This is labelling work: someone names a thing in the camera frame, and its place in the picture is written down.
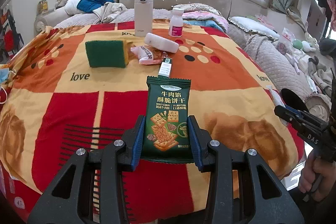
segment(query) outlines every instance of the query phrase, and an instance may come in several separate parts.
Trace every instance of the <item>biscuit bag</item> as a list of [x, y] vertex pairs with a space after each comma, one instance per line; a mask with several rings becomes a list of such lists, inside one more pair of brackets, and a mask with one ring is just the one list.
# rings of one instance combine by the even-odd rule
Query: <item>biscuit bag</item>
[[138, 57], [139, 64], [141, 65], [161, 64], [163, 59], [168, 56], [166, 52], [149, 45], [132, 47], [131, 52]]
[[194, 162], [188, 136], [190, 80], [147, 77], [148, 101], [141, 158]]

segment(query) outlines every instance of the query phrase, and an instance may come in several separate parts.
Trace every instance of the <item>metal screw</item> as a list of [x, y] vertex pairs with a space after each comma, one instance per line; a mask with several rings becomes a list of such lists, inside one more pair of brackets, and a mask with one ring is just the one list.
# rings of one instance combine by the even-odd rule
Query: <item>metal screw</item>
[[217, 141], [217, 140], [212, 140], [212, 141], [210, 141], [210, 145], [211, 145], [211, 146], [219, 146], [219, 141]]
[[251, 156], [255, 156], [257, 154], [257, 151], [253, 148], [250, 148], [249, 150], [247, 150], [247, 152], [251, 155]]
[[84, 148], [77, 149], [76, 154], [78, 156], [84, 155], [85, 154], [85, 149]]
[[113, 143], [115, 146], [122, 146], [124, 144], [124, 141], [123, 140], [116, 140], [114, 141]]

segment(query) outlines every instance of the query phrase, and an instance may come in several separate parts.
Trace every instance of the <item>colorful bedspread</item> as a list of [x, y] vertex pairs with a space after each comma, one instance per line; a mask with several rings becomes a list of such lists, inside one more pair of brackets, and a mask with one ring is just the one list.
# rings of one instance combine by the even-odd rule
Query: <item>colorful bedspread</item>
[[[168, 28], [153, 23], [154, 34], [170, 39]], [[0, 114], [0, 186], [22, 218], [78, 148], [103, 148], [146, 113], [146, 78], [159, 65], [139, 65], [130, 53], [124, 69], [89, 67], [86, 41], [121, 38], [129, 47], [143, 44], [134, 22], [47, 27], [11, 61], [17, 75], [2, 83], [10, 93]], [[171, 77], [192, 81], [189, 115], [229, 148], [255, 148], [279, 178], [290, 173], [303, 144], [274, 115], [266, 74], [216, 29], [185, 25], [176, 42]], [[194, 164], [141, 160], [123, 183], [131, 223], [145, 223], [203, 209], [209, 174]], [[236, 174], [234, 183], [237, 196]], [[99, 194], [94, 198], [99, 210]]]

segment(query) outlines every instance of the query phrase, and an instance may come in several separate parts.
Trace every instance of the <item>blue cushion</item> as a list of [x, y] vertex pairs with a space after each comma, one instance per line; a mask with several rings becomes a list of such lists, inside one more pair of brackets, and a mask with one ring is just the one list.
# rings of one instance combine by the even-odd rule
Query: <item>blue cushion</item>
[[204, 27], [212, 27], [215, 29], [220, 30], [221, 32], [225, 33], [223, 28], [220, 27], [215, 21], [212, 19], [207, 19], [207, 20], [184, 20], [183, 21], [186, 24], [189, 25], [196, 25], [196, 26], [204, 26]]
[[77, 9], [86, 13], [92, 13], [93, 10], [103, 6], [105, 2], [115, 2], [114, 0], [81, 0]]

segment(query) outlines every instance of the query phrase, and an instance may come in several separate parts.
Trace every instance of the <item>thermos bottle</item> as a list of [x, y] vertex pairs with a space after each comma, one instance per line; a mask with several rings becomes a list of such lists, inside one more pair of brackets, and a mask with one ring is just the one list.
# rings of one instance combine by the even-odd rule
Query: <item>thermos bottle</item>
[[137, 37], [152, 32], [153, 0], [134, 0], [134, 27]]

